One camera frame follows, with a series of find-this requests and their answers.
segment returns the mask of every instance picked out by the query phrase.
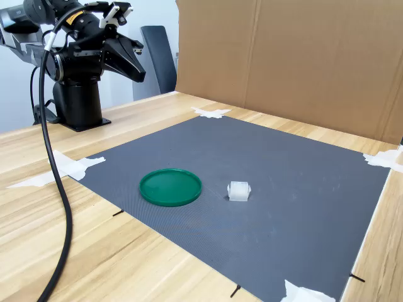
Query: black chair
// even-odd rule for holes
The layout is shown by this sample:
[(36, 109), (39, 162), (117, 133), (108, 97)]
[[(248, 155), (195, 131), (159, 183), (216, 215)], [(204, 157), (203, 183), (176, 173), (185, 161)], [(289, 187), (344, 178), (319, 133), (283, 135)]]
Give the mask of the black chair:
[(176, 87), (176, 69), (165, 27), (143, 26), (141, 31), (156, 71), (160, 92), (174, 91)]

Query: cardboard box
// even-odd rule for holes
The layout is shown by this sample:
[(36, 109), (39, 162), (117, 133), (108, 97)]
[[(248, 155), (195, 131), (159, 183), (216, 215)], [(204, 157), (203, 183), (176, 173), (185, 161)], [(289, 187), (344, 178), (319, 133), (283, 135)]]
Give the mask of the cardboard box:
[(403, 136), (403, 2), (180, 0), (176, 90), (389, 143)]

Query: masking tape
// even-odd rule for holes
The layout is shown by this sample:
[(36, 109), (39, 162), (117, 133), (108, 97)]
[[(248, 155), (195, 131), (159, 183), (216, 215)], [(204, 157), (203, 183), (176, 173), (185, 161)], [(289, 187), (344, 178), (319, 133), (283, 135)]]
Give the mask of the masking tape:
[[(77, 181), (80, 181), (86, 175), (86, 169), (92, 167), (93, 165), (100, 164), (101, 162), (105, 161), (104, 157), (98, 159), (87, 159), (83, 158), (78, 161), (72, 160), (65, 156), (63, 153), (54, 150), (53, 155), (55, 157), (57, 170), (59, 172), (59, 176), (71, 176)], [(13, 184), (10, 187), (28, 187), (28, 186), (35, 186), (35, 187), (42, 187), (46, 184), (55, 181), (55, 177), (52, 171), (40, 174), (38, 176), (32, 177), (27, 179), (26, 181), (21, 181), (17, 184)]]
[(378, 152), (376, 156), (363, 154), (368, 165), (378, 165), (380, 167), (391, 168), (394, 171), (403, 173), (403, 145), (397, 150), (387, 150), (385, 152)]
[(231, 109), (217, 109), (214, 111), (205, 111), (199, 108), (191, 107), (200, 116), (205, 116), (206, 118), (221, 118), (224, 113), (231, 111)]
[(336, 302), (334, 298), (330, 298), (324, 293), (307, 288), (299, 288), (287, 280), (285, 280), (285, 291), (287, 296), (280, 302)]

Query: green lid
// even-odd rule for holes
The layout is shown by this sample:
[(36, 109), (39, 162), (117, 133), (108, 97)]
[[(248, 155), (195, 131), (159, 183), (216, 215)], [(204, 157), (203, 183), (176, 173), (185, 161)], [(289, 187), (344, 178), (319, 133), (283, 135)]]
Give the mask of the green lid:
[(158, 206), (183, 206), (202, 193), (202, 182), (193, 173), (181, 169), (151, 172), (140, 181), (145, 200)]

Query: wooden table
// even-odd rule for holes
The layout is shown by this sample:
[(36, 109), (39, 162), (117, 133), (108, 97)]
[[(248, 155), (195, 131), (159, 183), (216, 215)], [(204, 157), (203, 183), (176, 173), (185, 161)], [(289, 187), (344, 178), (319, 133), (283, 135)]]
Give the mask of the wooden table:
[[(112, 121), (82, 133), (49, 125), (54, 150), (78, 160), (194, 118), (191, 107), (375, 155), (397, 146), (172, 92), (104, 110)], [(65, 234), (55, 183), (6, 189), (50, 170), (40, 126), (0, 135), (0, 300), (36, 301)], [(258, 301), (236, 284), (69, 177), (73, 211), (69, 260), (52, 301)], [(403, 301), (403, 174), (392, 171), (344, 301)]]

